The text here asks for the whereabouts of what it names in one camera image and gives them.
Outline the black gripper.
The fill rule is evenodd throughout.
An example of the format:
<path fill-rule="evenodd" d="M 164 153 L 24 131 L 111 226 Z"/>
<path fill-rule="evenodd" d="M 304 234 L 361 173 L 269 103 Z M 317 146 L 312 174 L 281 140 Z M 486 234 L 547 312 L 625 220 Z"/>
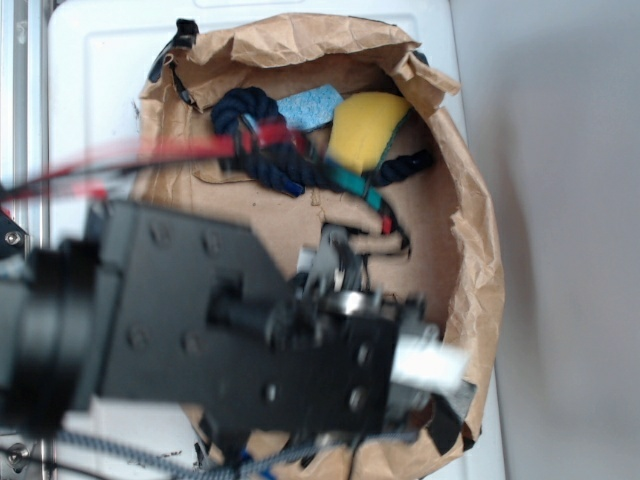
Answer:
<path fill-rule="evenodd" d="M 378 434 L 431 405 L 447 434 L 473 399 L 468 359 L 424 321 L 425 301 L 362 284 L 349 231 L 322 228 L 307 267 L 286 280 L 239 229 L 206 235 L 212 286 L 202 406 L 216 435 Z"/>

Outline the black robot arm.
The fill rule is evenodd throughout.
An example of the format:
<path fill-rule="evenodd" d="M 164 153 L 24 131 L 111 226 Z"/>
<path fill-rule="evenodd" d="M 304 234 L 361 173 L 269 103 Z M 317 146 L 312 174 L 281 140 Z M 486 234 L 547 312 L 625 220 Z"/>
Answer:
<path fill-rule="evenodd" d="M 56 430 L 94 396 L 199 407 L 216 442 L 254 430 L 377 434 L 431 406 L 441 446 L 475 394 L 424 304 L 304 293 L 242 226 L 136 203 L 36 249 L 1 284 L 1 421 Z"/>

